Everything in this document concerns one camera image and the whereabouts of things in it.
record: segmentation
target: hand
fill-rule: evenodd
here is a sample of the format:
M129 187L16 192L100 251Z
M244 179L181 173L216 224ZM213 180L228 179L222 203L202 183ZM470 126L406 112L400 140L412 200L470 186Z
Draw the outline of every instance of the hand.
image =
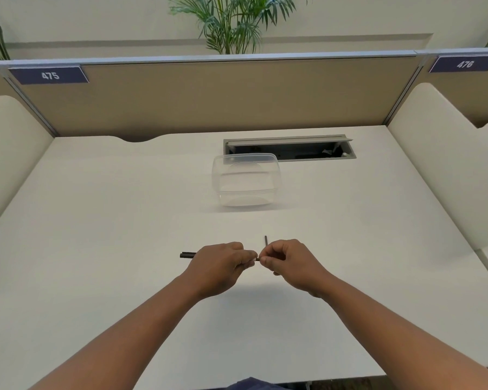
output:
M245 269L255 265L256 257L256 252L244 250L241 242L205 246L193 257L181 278L202 300L231 288Z
M260 252L260 264L282 277L291 286L321 297L331 276L307 247L296 239L270 243Z

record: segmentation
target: left hand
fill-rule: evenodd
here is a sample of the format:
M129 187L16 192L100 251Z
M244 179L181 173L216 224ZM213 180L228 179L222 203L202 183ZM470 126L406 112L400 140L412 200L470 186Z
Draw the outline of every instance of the left hand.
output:
M241 242L205 246L180 275L202 300L231 288L240 274L255 265L255 251L244 250Z

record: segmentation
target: clear plastic container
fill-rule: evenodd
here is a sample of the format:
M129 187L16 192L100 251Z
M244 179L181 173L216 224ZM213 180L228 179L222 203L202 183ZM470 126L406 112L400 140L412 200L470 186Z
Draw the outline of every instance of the clear plastic container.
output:
M213 160L212 186L221 205L270 204L282 186L278 160L272 153L217 156Z

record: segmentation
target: cubicle desk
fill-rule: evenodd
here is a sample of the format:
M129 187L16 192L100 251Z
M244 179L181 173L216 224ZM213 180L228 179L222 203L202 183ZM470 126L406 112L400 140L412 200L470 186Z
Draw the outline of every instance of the cubicle desk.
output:
M223 139L346 134L353 160L284 162L279 202L220 207ZM488 366L488 272L384 126L56 138L0 218L0 389L26 388L179 275L181 251L298 238L322 264ZM177 326L136 389L382 370L322 300L260 265Z

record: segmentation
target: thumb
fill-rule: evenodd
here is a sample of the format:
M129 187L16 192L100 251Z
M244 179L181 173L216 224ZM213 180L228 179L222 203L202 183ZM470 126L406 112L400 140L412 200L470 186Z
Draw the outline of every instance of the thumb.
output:
M260 258L260 264L267 269L272 270L282 275L282 269L284 268L284 261L275 257L264 256Z

